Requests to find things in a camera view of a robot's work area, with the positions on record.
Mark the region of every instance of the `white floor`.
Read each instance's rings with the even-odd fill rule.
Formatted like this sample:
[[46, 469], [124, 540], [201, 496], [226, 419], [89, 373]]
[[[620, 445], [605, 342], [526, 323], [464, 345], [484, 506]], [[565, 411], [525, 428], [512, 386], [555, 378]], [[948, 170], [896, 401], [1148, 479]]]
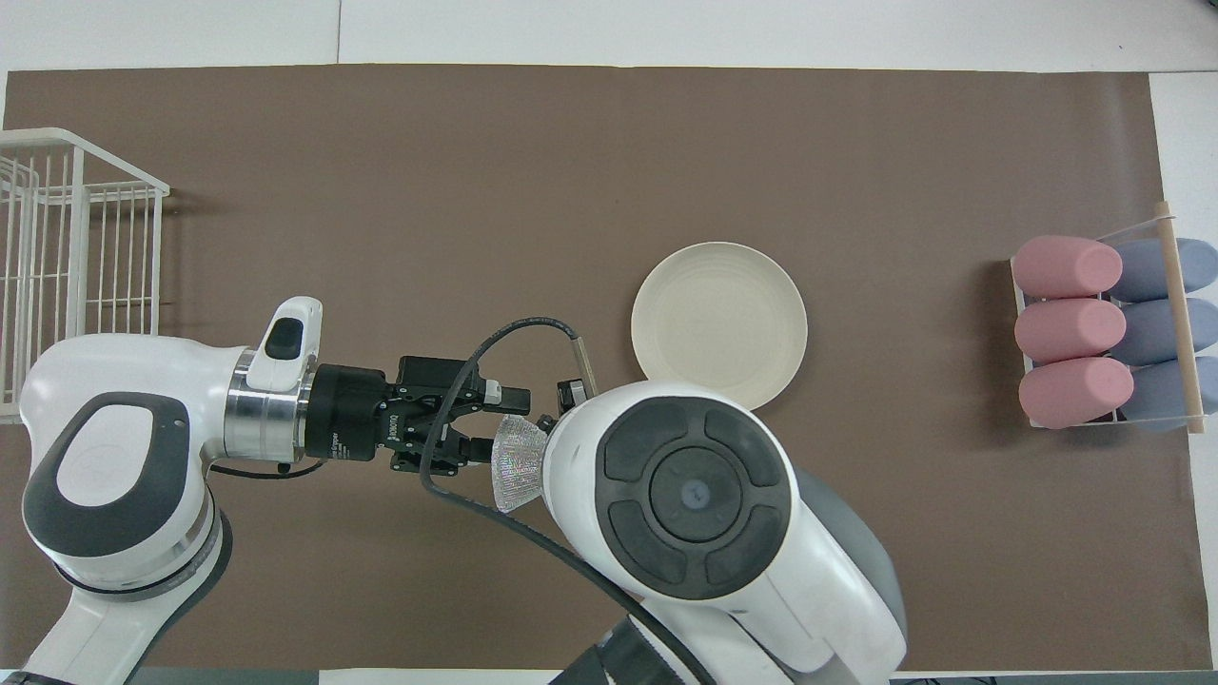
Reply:
[[[1164, 195], [1218, 240], [1218, 73], [1166, 73], [1218, 72], [1205, 0], [0, 0], [0, 117], [10, 71], [335, 62], [1153, 72]], [[1218, 435], [1191, 446], [1218, 626]]]

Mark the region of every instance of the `cable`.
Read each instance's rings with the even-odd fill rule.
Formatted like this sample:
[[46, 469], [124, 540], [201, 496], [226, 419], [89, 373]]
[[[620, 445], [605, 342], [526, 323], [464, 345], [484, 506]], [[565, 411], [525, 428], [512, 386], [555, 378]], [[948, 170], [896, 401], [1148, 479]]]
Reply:
[[228, 468], [223, 466], [212, 464], [212, 470], [216, 473], [223, 473], [224, 475], [235, 475], [238, 478], [252, 478], [255, 480], [286, 480], [289, 478], [300, 478], [302, 475], [308, 475], [314, 470], [325, 466], [326, 460], [318, 460], [315, 464], [302, 468], [300, 470], [290, 470], [287, 473], [259, 473], [256, 470], [241, 470], [239, 468]]
[[575, 329], [558, 319], [548, 317], [529, 317], [509, 323], [484, 340], [482, 344], [479, 345], [477, 350], [474, 351], [474, 355], [470, 356], [469, 361], [465, 362], [465, 366], [460, 368], [460, 372], [457, 374], [453, 384], [448, 388], [448, 392], [445, 395], [443, 402], [440, 405], [438, 416], [441, 417], [441, 421], [436, 421], [431, 424], [431, 429], [428, 431], [428, 441], [423, 446], [423, 456], [419, 460], [419, 481], [423, 484], [423, 488], [432, 495], [505, 527], [508, 530], [524, 536], [530, 542], [546, 550], [560, 562], [575, 569], [576, 573], [592, 581], [592, 584], [599, 587], [613, 601], [618, 602], [618, 605], [626, 609], [630, 616], [635, 617], [636, 620], [655, 635], [660, 642], [664, 642], [664, 645], [671, 650], [674, 655], [676, 655], [677, 659], [680, 659], [681, 663], [689, 669], [698, 683], [703, 685], [714, 685], [715, 679], [706, 670], [706, 667], [704, 667], [702, 662], [693, 656], [693, 652], [689, 651], [689, 647], [687, 647], [685, 642], [678, 640], [666, 625], [660, 623], [660, 620], [652, 616], [649, 611], [643, 608], [637, 600], [605, 578], [604, 574], [593, 568], [592, 564], [577, 557], [574, 552], [559, 545], [554, 540], [551, 540], [546, 536], [546, 534], [530, 527], [523, 520], [515, 519], [499, 512], [498, 509], [493, 509], [456, 492], [445, 490], [443, 488], [436, 485], [436, 483], [431, 479], [431, 458], [436, 451], [436, 441], [440, 440], [440, 430], [443, 425], [442, 418], [447, 417], [448, 412], [452, 411], [453, 403], [457, 401], [457, 395], [460, 391], [462, 385], [465, 383], [465, 379], [469, 378], [479, 360], [482, 358], [482, 355], [485, 355], [486, 351], [490, 350], [496, 342], [502, 340], [509, 333], [530, 325], [549, 325], [561, 330], [571, 340], [579, 339], [579, 334], [575, 333]]

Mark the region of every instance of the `brown surface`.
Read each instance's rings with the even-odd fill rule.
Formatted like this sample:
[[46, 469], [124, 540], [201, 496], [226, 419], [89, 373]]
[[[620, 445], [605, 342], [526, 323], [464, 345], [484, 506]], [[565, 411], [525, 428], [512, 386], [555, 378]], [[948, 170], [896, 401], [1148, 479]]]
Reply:
[[[167, 332], [209, 344], [253, 342], [294, 294], [325, 302], [324, 361], [386, 369], [552, 314], [613, 386], [642, 377], [630, 307], [657, 262], [758, 247], [811, 327], [759, 414], [887, 545], [905, 668], [1209, 667], [1184, 433], [1033, 430], [1016, 402], [1001, 261], [1149, 216], [1145, 76], [351, 66], [15, 73], [9, 90], [7, 127], [68, 128], [173, 185]], [[552, 411], [572, 364], [559, 335], [525, 332], [484, 371]], [[13, 664], [66, 590], [19, 529], [22, 431], [0, 440]], [[488, 500], [485, 479], [458, 488]], [[384, 458], [212, 481], [233, 564], [150, 663], [557, 668], [620, 616]]]

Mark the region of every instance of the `pink cylinder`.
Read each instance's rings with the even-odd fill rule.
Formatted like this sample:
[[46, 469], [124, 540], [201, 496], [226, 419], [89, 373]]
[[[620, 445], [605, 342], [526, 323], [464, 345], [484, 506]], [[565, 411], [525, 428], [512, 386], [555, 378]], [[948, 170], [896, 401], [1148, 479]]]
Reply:
[[1086, 357], [1028, 372], [1019, 383], [1019, 405], [1045, 428], [1067, 428], [1116, 410], [1133, 392], [1129, 367], [1108, 357]]
[[1015, 341], [1037, 363], [1091, 357], [1125, 336], [1125, 316], [1095, 297], [1028, 305], [1015, 322]]
[[1086, 297], [1121, 279], [1121, 255], [1088, 238], [1041, 235], [1015, 254], [1015, 283], [1033, 297]]

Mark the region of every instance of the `white plate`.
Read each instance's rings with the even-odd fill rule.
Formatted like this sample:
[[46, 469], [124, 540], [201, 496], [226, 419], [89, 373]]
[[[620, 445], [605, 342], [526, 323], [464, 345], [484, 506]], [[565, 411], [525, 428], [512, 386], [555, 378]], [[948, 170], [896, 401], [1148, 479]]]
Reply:
[[736, 243], [699, 243], [652, 269], [635, 297], [630, 334], [647, 378], [697, 383], [755, 410], [799, 371], [808, 312], [770, 257]]

